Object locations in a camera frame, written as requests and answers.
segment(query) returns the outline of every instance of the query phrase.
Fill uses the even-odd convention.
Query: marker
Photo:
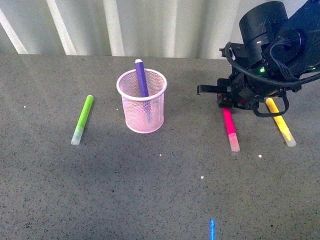
[[[277,105],[275,104],[274,100],[270,97],[268,97],[265,100],[265,104],[268,106],[269,110],[271,113],[279,113],[279,110],[277,108]],[[282,136],[286,142],[286,144],[289,147],[294,147],[297,145],[296,140],[294,139],[294,137],[292,136],[284,118],[282,116],[274,116],[274,121],[277,124],[280,132],[282,133]]]
[[[237,138],[237,134],[236,134],[236,128],[234,125],[234,121],[232,120],[231,109],[230,108],[223,108],[222,111],[223,111],[226,131],[227,131],[228,137],[229,137],[231,151],[232,152],[239,152],[240,147],[239,147],[239,143],[238,143],[238,138]]]
[[[210,240],[215,240],[215,220],[210,219]]]
[[[94,102],[94,97],[89,95],[86,97],[81,115],[79,117],[79,121],[76,125],[72,140],[71,140],[71,144],[72,145],[79,145],[81,137],[82,137],[82,133],[84,132],[85,129],[85,125],[89,116],[89,112],[92,106],[92,103]]]
[[[135,60],[135,69],[136,69],[136,75],[138,77],[138,82],[139,82],[140,96],[142,98],[149,97],[145,67],[141,59]]]
[[[140,96],[141,98],[149,97],[144,63],[142,62],[141,59],[136,59],[134,63],[135,63],[136,75],[138,77]],[[149,102],[145,103],[144,109],[146,112],[148,123],[150,123],[151,122],[151,106]]]

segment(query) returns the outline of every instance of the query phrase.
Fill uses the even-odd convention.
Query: yellow marker
[[[265,100],[265,103],[268,106],[271,113],[279,113],[279,110],[278,110],[278,108],[272,98],[268,97]],[[294,137],[292,136],[284,118],[282,116],[274,116],[273,118],[274,118],[276,124],[278,125],[278,128],[279,128],[280,132],[282,133],[282,136],[283,136],[286,144],[289,147],[294,147],[295,145],[297,145],[297,142],[295,141]]]

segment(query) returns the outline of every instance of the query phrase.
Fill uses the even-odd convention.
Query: blue marker
[[[145,74],[145,67],[144,67],[144,63],[142,62],[141,59],[135,60],[135,70],[136,70],[136,75],[138,77],[138,83],[139,83],[139,88],[140,88],[140,97],[141,98],[149,97],[146,74]],[[150,107],[149,102],[146,102],[146,104],[144,105],[144,109],[146,111],[146,117],[148,119],[148,122],[150,123],[151,122],[151,107]]]
[[[142,98],[149,97],[145,67],[141,59],[135,60],[135,69],[136,69],[136,75],[138,77],[138,82],[140,87],[140,96]]]
[[[210,220],[210,240],[215,240],[215,220]]]

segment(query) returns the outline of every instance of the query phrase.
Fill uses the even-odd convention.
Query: green marker
[[[89,116],[89,112],[92,106],[92,103],[94,102],[94,97],[89,95],[86,97],[81,115],[79,117],[78,124],[76,125],[71,144],[72,145],[79,145],[82,133],[84,132],[85,125]]]

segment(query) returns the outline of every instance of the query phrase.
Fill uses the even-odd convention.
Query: pink mesh pen holder
[[[125,123],[129,129],[140,134],[149,134],[164,124],[164,94],[167,80],[160,72],[144,69],[149,96],[140,97],[136,70],[122,74],[116,82],[121,94]]]

